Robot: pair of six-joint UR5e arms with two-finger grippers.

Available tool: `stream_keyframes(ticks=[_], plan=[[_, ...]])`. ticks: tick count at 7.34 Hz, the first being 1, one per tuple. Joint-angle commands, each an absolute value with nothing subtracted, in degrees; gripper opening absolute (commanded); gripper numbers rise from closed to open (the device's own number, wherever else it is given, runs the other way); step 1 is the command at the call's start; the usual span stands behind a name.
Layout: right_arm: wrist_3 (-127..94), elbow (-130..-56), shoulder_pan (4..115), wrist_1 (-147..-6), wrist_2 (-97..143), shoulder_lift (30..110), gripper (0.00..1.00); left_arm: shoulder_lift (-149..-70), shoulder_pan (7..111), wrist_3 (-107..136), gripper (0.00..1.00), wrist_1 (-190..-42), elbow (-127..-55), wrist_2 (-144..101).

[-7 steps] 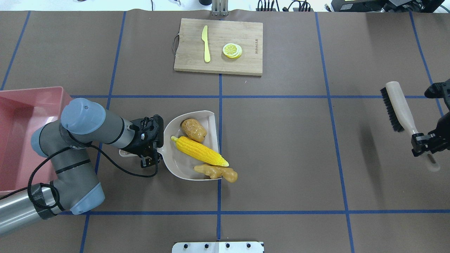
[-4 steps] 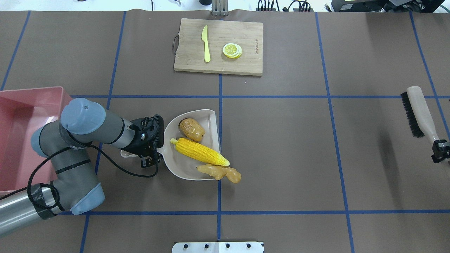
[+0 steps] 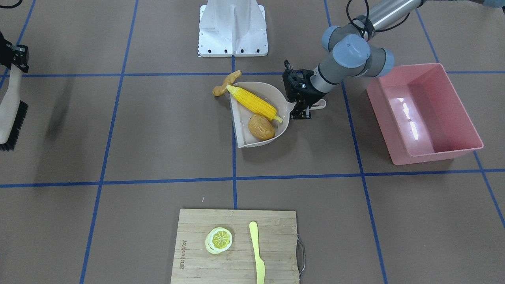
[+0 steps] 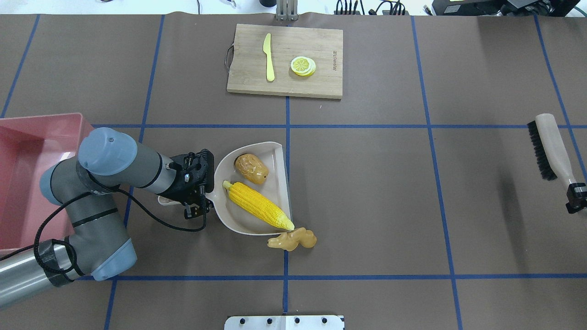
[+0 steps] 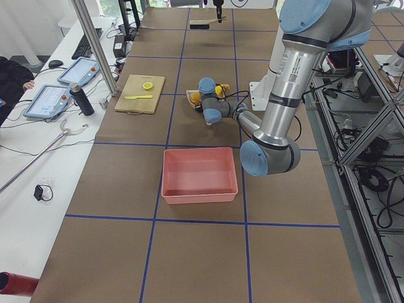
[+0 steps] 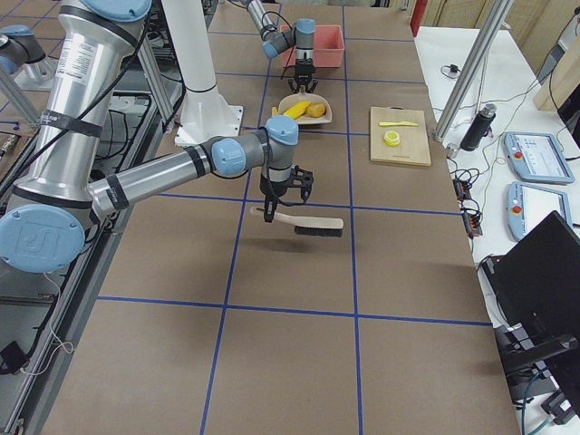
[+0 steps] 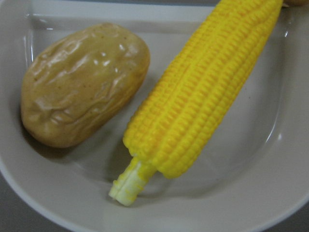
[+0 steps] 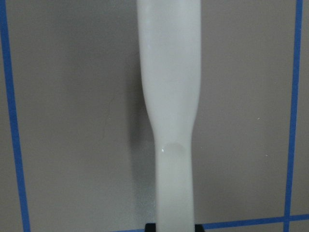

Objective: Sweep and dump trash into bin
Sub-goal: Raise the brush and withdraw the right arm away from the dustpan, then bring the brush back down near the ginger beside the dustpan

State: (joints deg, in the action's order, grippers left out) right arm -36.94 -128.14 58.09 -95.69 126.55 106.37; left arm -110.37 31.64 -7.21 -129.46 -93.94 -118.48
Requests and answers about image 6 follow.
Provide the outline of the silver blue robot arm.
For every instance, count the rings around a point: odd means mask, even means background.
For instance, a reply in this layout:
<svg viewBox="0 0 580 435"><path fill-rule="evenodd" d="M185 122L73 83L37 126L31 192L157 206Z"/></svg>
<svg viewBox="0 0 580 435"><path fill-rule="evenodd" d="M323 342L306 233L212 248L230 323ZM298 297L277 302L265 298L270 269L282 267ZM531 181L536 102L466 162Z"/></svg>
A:
<svg viewBox="0 0 580 435"><path fill-rule="evenodd" d="M298 125L275 115L246 135L243 110L217 87L199 1L65 1L65 31L32 155L3 191L1 257L29 273L69 265L91 227L135 203L208 174L223 179L260 169L264 219L289 189L308 200L310 171L294 162ZM118 84L139 63L149 107L179 119L179 151L131 166L137 137L111 107Z"/></svg>
<svg viewBox="0 0 580 435"><path fill-rule="evenodd" d="M314 37L316 23L311 18L300 18L293 24L287 23L280 30L269 18L261 1L241 1L252 18L262 39L262 49L268 59L293 49L295 55L294 76L288 84L292 93L313 93L318 81L314 78Z"/></svg>

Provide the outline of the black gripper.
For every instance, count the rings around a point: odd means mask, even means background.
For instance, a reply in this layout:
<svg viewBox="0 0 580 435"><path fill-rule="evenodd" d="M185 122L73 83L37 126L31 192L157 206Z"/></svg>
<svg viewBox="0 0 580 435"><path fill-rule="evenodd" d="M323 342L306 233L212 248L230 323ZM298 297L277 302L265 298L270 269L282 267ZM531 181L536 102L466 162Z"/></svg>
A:
<svg viewBox="0 0 580 435"><path fill-rule="evenodd" d="M312 58L295 61L294 76L288 80L292 93L313 93L318 81L314 78L316 68Z"/></svg>
<svg viewBox="0 0 580 435"><path fill-rule="evenodd" d="M312 171L292 165L284 169L263 167L260 190L265 195L263 218L272 223L276 213L276 199L280 199L289 189L300 189L300 198L306 202L310 198L314 174Z"/></svg>

